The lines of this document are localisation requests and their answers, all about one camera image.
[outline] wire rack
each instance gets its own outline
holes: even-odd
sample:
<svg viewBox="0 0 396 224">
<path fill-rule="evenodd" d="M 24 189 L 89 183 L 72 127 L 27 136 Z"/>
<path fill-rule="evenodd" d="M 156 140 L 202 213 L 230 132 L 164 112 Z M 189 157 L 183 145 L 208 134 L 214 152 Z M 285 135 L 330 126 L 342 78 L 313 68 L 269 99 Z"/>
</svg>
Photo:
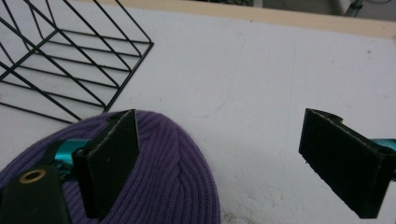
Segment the wire rack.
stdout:
<svg viewBox="0 0 396 224">
<path fill-rule="evenodd" d="M 98 1 L 0 4 L 0 105 L 72 123 L 108 111 L 154 45 Z"/>
</svg>

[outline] round hole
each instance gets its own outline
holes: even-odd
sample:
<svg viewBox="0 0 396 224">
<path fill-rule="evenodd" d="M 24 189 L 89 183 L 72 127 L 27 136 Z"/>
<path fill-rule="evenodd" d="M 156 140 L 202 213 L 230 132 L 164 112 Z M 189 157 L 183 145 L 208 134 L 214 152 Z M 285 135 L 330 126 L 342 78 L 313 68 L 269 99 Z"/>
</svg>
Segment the round hole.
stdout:
<svg viewBox="0 0 396 224">
<path fill-rule="evenodd" d="M 22 184 L 30 184 L 30 183 L 36 182 L 37 180 L 43 178 L 44 175 L 46 175 L 45 170 L 33 170 L 33 171 L 30 171 L 30 172 L 24 174 L 23 176 L 21 176 L 20 182 Z"/>
</svg>

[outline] white surface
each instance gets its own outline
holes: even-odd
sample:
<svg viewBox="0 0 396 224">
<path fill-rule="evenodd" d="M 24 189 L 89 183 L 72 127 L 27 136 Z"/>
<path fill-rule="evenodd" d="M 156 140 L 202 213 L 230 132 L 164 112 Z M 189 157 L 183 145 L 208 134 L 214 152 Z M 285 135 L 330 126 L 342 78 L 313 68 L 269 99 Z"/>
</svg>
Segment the white surface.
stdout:
<svg viewBox="0 0 396 224">
<path fill-rule="evenodd" d="M 230 223 L 394 223 L 359 219 L 298 153 L 307 107 L 367 137 L 396 133 L 394 40 L 131 9 L 155 42 L 111 110 L 164 113 L 203 151 Z M 64 125 L 0 106 L 4 167 Z"/>
</svg>

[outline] metal wire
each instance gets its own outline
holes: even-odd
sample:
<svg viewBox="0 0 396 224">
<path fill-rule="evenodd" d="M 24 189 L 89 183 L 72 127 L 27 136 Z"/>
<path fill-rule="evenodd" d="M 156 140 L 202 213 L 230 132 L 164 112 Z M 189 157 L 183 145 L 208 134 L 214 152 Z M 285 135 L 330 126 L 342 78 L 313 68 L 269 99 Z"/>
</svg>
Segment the metal wire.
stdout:
<svg viewBox="0 0 396 224">
<path fill-rule="evenodd" d="M 15 105 L 9 102 L 2 102 L 1 99 L 0 105 L 33 113 L 35 115 L 42 116 L 48 119 L 54 119 L 67 123 L 84 119 L 83 116 L 75 111 L 74 106 L 66 106 L 65 104 L 61 103 L 62 99 L 65 99 L 68 102 L 76 102 L 78 105 L 85 105 L 90 107 L 93 106 L 99 108 L 101 112 L 108 111 L 110 107 L 115 103 L 120 93 L 133 76 L 134 72 L 144 61 L 146 56 L 149 54 L 152 46 L 154 45 L 146 32 L 141 28 L 141 26 L 135 21 L 135 19 L 131 16 L 128 10 L 118 0 L 116 0 L 116 2 L 121 8 L 121 12 L 123 12 L 124 16 L 130 20 L 132 25 L 137 27 L 141 35 L 143 35 L 146 40 L 136 40 L 129 37 L 122 29 L 122 27 L 116 23 L 114 18 L 110 15 L 111 13 L 107 12 L 106 9 L 96 0 L 93 0 L 93 2 L 98 6 L 100 12 L 103 13 L 105 18 L 110 21 L 114 28 L 118 32 L 120 32 L 121 37 L 101 35 L 100 32 L 93 27 L 89 20 L 84 18 L 83 14 L 78 11 L 78 8 L 74 7 L 67 0 L 64 0 L 64 5 L 70 9 L 71 14 L 76 15 L 79 21 L 81 21 L 88 27 L 87 31 L 89 31 L 90 33 L 61 28 L 61 22 L 55 21 L 56 11 L 52 10 L 50 2 L 48 0 L 45 0 L 45 4 L 49 17 L 46 16 L 46 14 L 31 1 L 24 0 L 26 6 L 28 6 L 29 8 L 29 12 L 27 13 L 27 15 L 31 14 L 32 22 L 35 23 L 36 31 L 39 35 L 39 38 L 41 38 L 38 43 L 34 43 L 30 40 L 29 34 L 22 33 L 22 30 L 19 26 L 18 18 L 16 18 L 13 14 L 12 9 L 10 9 L 9 5 L 7 4 L 7 1 L 2 0 L 2 2 L 5 6 L 11 23 L 8 23 L 8 21 L 0 16 L 0 25 L 3 24 L 12 34 L 18 37 L 15 41 L 21 41 L 26 48 L 26 52 L 21 57 L 15 57 L 12 55 L 12 53 L 10 53 L 12 52 L 12 47 L 8 47 L 8 45 L 6 45 L 6 42 L 3 42 L 3 44 L 0 39 L 0 51 L 4 52 L 4 54 L 6 55 L 5 58 L 8 60 L 8 62 L 0 62 L 1 67 L 6 70 L 5 72 L 3 72 L 3 74 L 0 74 L 0 84 L 6 84 L 9 87 L 14 88 L 15 90 L 29 90 L 38 93 L 38 95 L 41 95 L 41 97 L 47 99 L 48 102 L 52 103 L 53 105 L 56 105 L 70 117 L 61 118 L 58 116 L 54 116 L 50 113 L 30 109 L 29 105 Z M 49 32 L 49 34 L 44 34 L 42 26 L 49 26 L 52 29 L 51 32 Z M 82 46 L 75 41 L 75 38 L 72 39 L 70 35 L 72 35 L 73 37 L 89 38 L 90 40 L 96 42 L 100 41 L 104 44 L 104 46 L 106 46 L 106 48 L 103 49 L 92 46 Z M 55 36 L 61 36 L 65 41 L 56 40 L 56 38 L 54 38 Z M 129 46 L 131 46 L 132 50 L 128 52 L 125 51 L 124 48 L 122 49 L 122 51 L 116 50 L 109 43 L 109 41 L 121 43 L 122 45 L 128 44 Z M 73 52 L 78 55 L 68 57 L 59 56 L 54 54 L 53 52 L 47 52 L 44 48 L 45 46 L 62 47 L 64 50 L 73 50 Z M 111 58 L 118 60 L 120 62 L 120 65 L 100 64 L 92 56 L 90 56 L 88 52 L 106 56 L 111 55 Z M 126 58 L 124 59 L 124 57 L 133 59 L 133 62 L 130 63 L 128 61 L 127 63 L 127 61 L 125 60 Z M 47 63 L 51 64 L 51 66 L 36 66 L 36 64 L 31 65 L 28 63 L 31 58 L 45 60 Z M 98 71 L 98 74 L 95 74 L 95 76 L 92 77 L 76 77 L 71 71 L 69 71 L 69 68 L 79 66 L 85 66 L 87 68 Z M 50 69 L 50 67 L 56 68 L 57 71 L 53 71 L 53 69 Z M 71 83 L 74 83 L 73 85 L 76 85 L 77 89 L 79 88 L 80 90 L 83 90 L 83 92 L 88 93 L 88 96 L 91 96 L 91 100 L 87 99 L 87 96 L 77 97 L 75 94 L 72 94 L 73 90 L 70 90 L 71 92 L 42 90 L 31 80 L 29 80 L 29 77 L 20 74 L 18 71 L 21 69 L 23 69 L 25 72 L 27 71 L 29 74 L 38 73 L 43 76 L 57 78 L 57 85 L 62 85 L 62 83 L 65 81 L 67 81 L 68 83 L 70 83 L 71 81 Z M 120 73 L 122 73 L 123 75 L 122 80 L 120 80 Z M 11 81 L 7 80 L 7 77 L 9 76 L 15 77 L 23 84 L 19 84 L 15 82 L 15 80 L 12 81 L 12 79 Z M 100 78 L 100 76 L 103 76 L 105 81 L 98 81 L 97 78 Z M 99 87 L 102 89 L 105 88 L 108 90 L 112 90 L 110 92 L 113 93 L 110 96 L 104 97 L 102 94 L 98 94 L 96 91 L 92 90 Z"/>
</svg>

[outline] knit beanie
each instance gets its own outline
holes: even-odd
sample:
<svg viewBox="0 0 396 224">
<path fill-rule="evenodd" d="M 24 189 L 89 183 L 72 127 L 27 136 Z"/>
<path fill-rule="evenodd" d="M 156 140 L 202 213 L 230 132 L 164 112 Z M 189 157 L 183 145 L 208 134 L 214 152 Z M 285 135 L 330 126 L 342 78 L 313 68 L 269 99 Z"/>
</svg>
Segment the knit beanie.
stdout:
<svg viewBox="0 0 396 224">
<path fill-rule="evenodd" d="M 46 137 L 0 173 L 0 188 L 40 160 L 56 140 L 93 139 L 106 127 L 102 114 Z M 136 111 L 140 154 L 119 198 L 102 223 L 220 223 L 215 181 L 199 148 L 164 115 Z M 98 223 L 85 215 L 78 182 L 63 184 L 73 223 Z"/>
</svg>

